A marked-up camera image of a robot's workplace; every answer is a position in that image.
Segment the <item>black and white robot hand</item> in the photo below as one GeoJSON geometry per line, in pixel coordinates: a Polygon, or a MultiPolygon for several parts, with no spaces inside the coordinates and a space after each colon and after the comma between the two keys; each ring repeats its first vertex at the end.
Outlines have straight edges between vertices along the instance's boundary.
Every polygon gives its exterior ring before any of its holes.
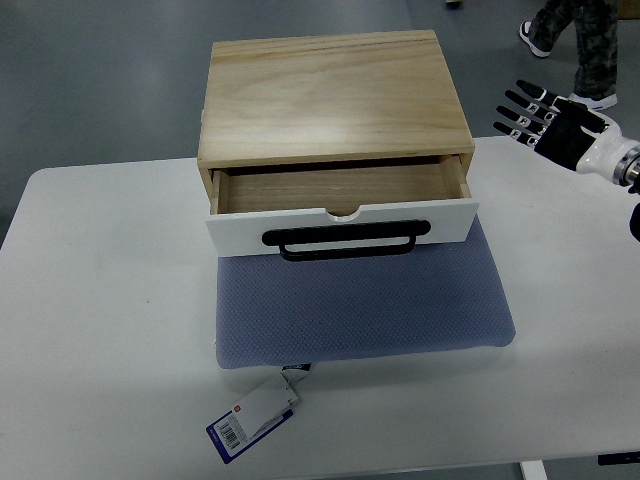
{"type": "Polygon", "coordinates": [[[505,92],[511,104],[496,107],[508,122],[495,129],[565,169],[639,190],[639,142],[613,119],[527,81],[516,86],[505,92]]]}

